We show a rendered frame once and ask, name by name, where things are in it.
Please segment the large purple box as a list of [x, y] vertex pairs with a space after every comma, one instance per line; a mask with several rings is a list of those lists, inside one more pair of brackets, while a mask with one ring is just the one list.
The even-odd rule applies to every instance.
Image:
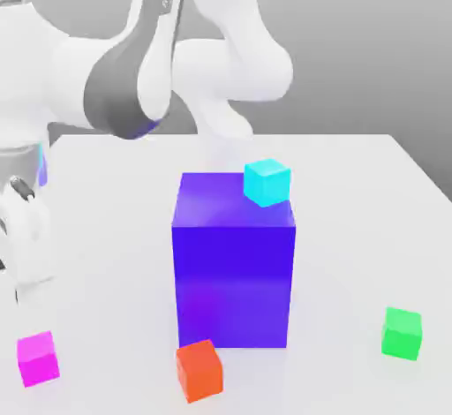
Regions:
[[296, 223], [289, 201], [260, 207], [240, 173], [183, 173], [171, 224], [178, 342], [282, 349]]

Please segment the small cyan cube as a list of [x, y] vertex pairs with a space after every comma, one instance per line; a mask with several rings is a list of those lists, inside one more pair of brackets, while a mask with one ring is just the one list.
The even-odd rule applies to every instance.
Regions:
[[275, 159], [244, 167], [244, 195], [261, 208], [290, 199], [291, 169]]

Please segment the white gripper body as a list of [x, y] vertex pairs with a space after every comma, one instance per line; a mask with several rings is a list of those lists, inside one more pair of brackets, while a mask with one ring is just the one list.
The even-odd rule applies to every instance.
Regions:
[[46, 205], [29, 195], [0, 195], [0, 219], [9, 248], [6, 271], [13, 282], [17, 304], [56, 277], [51, 250], [51, 222]]

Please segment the small orange cube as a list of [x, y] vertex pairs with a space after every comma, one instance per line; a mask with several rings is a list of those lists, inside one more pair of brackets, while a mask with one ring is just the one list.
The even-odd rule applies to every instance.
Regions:
[[177, 378], [188, 403], [223, 392], [222, 362], [210, 339], [176, 352]]

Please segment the small magenta cube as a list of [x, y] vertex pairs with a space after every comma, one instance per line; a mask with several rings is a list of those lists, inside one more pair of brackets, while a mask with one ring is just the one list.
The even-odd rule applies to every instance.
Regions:
[[20, 338], [17, 360], [25, 388], [60, 377], [59, 364], [50, 331]]

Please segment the small green cube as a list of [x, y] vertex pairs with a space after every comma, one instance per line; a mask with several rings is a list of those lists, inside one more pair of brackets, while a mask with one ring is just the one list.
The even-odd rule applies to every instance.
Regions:
[[381, 352], [416, 361], [423, 340], [420, 313], [387, 307], [381, 331]]

